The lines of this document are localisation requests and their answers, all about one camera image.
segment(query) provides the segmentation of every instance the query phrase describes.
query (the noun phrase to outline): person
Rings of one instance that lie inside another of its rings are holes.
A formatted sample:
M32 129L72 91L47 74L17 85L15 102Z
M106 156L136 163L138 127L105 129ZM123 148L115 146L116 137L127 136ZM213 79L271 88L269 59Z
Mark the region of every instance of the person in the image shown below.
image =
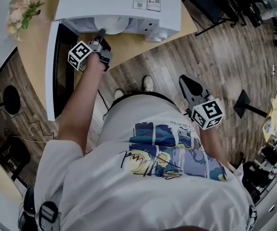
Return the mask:
M35 183L35 207L53 201L60 230L249 230L255 209L228 170L215 128L200 130L144 78L138 95L118 90L96 148L85 154L105 66L96 53L49 141Z

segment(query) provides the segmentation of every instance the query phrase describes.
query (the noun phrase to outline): office chair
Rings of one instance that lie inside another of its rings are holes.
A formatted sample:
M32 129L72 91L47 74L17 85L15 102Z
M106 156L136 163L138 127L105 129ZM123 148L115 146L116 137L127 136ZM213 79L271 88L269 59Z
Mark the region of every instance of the office chair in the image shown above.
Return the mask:
M195 36L207 32L227 21L233 22L231 27L234 27L239 21L238 13L232 8L227 0L190 0L190 2L193 3L213 23L212 26L195 34Z
M254 27L258 27L263 23L263 20L260 16L259 8L257 7L256 3L262 3L265 8L266 5L263 0L235 0L237 3L238 12L242 12L245 16L247 16L250 22L253 24Z
M23 211L18 217L18 229L20 231L38 231L34 204L34 187L30 187L26 191Z

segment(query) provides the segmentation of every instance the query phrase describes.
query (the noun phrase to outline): speaker stand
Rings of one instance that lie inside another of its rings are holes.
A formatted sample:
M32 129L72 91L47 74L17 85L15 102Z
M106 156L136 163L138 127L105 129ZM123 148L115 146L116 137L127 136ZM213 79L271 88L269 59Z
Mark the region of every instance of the speaker stand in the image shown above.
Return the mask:
M259 110L251 105L249 105L251 103L248 95L246 94L245 90L242 90L239 98L238 98L238 101L236 102L235 106L234 106L234 110L236 111L236 113L238 114L238 116L240 118L243 117L244 115L244 112L245 110L251 110L252 112L262 116L262 117L267 117L267 113L262 111L262 110Z
M19 99L18 91L14 86L6 87L3 92L2 100L3 102L0 103L0 107L4 106L5 110L11 115L18 113L21 107L21 101Z

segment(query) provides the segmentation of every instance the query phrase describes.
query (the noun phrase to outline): flower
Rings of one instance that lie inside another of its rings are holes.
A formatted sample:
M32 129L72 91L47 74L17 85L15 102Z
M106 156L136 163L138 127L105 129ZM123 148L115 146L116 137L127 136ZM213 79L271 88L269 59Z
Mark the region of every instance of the flower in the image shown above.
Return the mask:
M8 10L8 13L7 13L7 24L8 23L11 23L11 19L10 19L10 10Z
M16 29L20 29L22 27L23 24L21 24L20 22L16 23L15 27Z
M21 5L19 2L16 2L15 4L10 4L10 8L18 9L19 5Z
M22 39L21 39L19 33L16 34L16 39L17 39L17 41L22 41Z
M23 20L23 10L16 9L10 14L10 20L15 23Z
M16 29L13 25L9 25L7 26L7 31L8 33L11 33L11 34L15 34L16 33Z
M25 4L21 4L18 9L22 12L22 13L26 13L27 10L29 9L29 6L28 5L25 5Z
M31 4L31 0L24 0L24 1L23 1L23 4L25 4L25 5L28 5L28 6L29 6L29 5Z

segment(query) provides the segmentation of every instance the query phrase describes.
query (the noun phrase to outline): sneaker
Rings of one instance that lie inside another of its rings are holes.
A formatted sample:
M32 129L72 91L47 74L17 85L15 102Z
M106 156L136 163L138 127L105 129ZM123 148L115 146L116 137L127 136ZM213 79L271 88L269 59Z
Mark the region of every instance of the sneaker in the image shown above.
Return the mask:
M150 76L145 76L143 80L144 91L153 91L153 80Z
M124 96L123 91L121 91L121 90L115 91L115 100L117 100L118 98L121 98L122 96Z

